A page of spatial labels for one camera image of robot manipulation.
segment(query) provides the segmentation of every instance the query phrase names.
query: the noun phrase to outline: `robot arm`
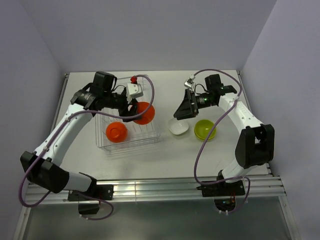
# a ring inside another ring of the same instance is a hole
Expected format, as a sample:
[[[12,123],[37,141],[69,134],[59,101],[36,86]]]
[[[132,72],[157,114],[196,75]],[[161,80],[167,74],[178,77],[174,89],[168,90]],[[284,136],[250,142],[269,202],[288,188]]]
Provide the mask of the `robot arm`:
[[[233,86],[224,86],[219,74],[205,78],[207,91],[195,95],[195,86],[192,81],[186,81],[184,99],[174,113],[178,120],[194,118],[199,109],[219,106],[225,112],[234,104],[237,91]],[[274,156],[275,130],[268,124],[264,125],[258,120],[240,100],[235,108],[228,114],[236,126],[240,136],[235,148],[235,160],[222,170],[222,178],[245,176],[249,171],[259,165],[268,163]]]
[[[116,81],[117,78],[114,75],[97,72],[92,83],[74,94],[65,115],[47,139],[33,153],[25,151],[22,154],[20,161],[26,172],[45,150],[41,159],[27,176],[30,182],[53,193],[75,190],[86,193],[88,196],[95,196],[98,189],[96,179],[84,173],[65,171],[60,168],[60,165],[78,133],[94,117],[94,114],[89,112],[71,117],[73,114],[83,110],[101,111],[103,108],[112,108],[118,109],[122,117],[137,115],[135,98],[143,96],[141,85],[132,78],[131,83],[128,83],[122,93],[118,94],[114,92]]]

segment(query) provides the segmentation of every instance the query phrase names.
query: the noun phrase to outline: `white bowl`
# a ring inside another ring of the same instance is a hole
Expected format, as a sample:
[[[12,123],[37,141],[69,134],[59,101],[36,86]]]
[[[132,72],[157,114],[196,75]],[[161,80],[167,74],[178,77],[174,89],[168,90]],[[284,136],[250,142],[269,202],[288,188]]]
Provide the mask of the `white bowl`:
[[[171,118],[168,121],[168,128],[172,134],[180,135],[189,129],[189,124],[186,120],[177,120],[176,118]]]

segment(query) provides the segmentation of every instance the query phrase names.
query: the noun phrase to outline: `aluminum frame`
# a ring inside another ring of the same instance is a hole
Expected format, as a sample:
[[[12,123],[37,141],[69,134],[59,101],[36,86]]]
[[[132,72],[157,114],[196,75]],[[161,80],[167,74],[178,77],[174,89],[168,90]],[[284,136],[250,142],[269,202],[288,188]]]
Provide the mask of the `aluminum frame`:
[[[237,71],[238,78],[241,83],[241,72]],[[68,83],[69,73],[65,74],[63,87],[61,90],[57,110],[52,124],[52,129],[56,125],[57,116],[59,114],[64,92]],[[245,90],[243,94],[251,111],[248,98]],[[267,175],[250,175],[251,188],[249,193],[250,198],[262,197],[279,197],[284,219],[286,221],[288,231],[292,240],[300,240],[294,216],[289,208],[287,194],[284,189],[283,183],[279,176],[273,176],[269,164],[266,164],[268,173]],[[215,177],[202,177],[201,181],[215,180]],[[143,179],[143,180],[106,180],[98,181],[97,184],[113,184],[114,193],[111,203],[124,203],[124,202],[154,202],[154,201],[183,201],[183,200],[199,200],[203,199],[200,190],[196,187],[199,186],[197,182],[191,177],[189,178],[168,178],[168,179]],[[245,188],[248,189],[248,181],[245,180]],[[38,201],[43,194],[47,192],[46,189],[35,185],[29,184],[25,201],[27,203],[34,203]],[[68,191],[62,191],[57,194],[49,194],[41,205],[52,204],[78,204],[78,201],[67,201]],[[225,197],[215,197],[215,199],[223,199]],[[94,203],[95,201],[82,201],[81,203]],[[22,240],[29,220],[31,209],[22,207],[20,217],[13,236],[14,240]]]

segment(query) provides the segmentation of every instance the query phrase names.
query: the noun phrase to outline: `purple-gray wall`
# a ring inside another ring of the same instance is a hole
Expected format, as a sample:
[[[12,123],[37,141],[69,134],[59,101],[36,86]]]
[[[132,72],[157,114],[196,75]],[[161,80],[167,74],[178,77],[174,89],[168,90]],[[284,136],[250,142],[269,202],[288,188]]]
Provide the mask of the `purple-gray wall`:
[[[253,112],[275,128],[281,176],[303,239],[320,238],[320,1],[278,0],[242,72]]]
[[[20,156],[49,133],[62,87],[60,67],[17,0],[0,1],[0,238],[11,239],[21,211]]]
[[[242,69],[276,0],[21,0],[63,69]]]

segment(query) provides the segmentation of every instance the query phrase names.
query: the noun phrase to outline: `wire basket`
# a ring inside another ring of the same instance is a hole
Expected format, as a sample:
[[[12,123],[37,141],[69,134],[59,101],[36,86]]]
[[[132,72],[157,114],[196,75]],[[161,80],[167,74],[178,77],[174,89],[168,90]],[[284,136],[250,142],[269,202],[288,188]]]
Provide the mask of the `wire basket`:
[[[129,83],[129,79],[118,79],[115,92],[120,94],[123,91],[121,85],[126,85]],[[138,83],[141,84],[143,90],[143,96],[138,97],[138,102],[150,102],[152,90],[150,84],[144,78]],[[112,115],[119,115],[117,109],[104,108],[102,112]],[[106,136],[107,126],[112,122],[122,122],[119,118],[108,117],[104,115],[97,114],[95,116],[95,135],[96,135],[96,145],[98,148],[105,149],[108,152],[111,151],[121,151],[128,150],[130,148],[136,148],[138,146],[145,146],[146,144],[155,143],[160,137],[159,124],[157,123],[157,110],[155,110],[155,116],[153,120],[146,125],[139,125],[130,122],[123,122],[128,130],[128,136],[125,141],[115,143],[110,141]]]

